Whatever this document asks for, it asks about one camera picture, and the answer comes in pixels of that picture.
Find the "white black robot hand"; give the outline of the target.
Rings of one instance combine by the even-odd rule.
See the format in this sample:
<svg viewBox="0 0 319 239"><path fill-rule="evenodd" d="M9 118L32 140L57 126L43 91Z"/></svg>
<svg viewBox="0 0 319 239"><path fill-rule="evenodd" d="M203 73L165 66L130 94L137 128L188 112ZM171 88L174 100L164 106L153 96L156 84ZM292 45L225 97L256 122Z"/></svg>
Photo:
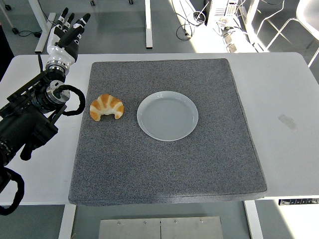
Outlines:
<svg viewBox="0 0 319 239"><path fill-rule="evenodd" d="M80 39L91 15L87 13L73 23L74 13L69 16L67 14L68 8L65 8L56 21L56 25L51 29L47 53L49 54L48 63L58 61L69 67L78 58Z"/></svg>

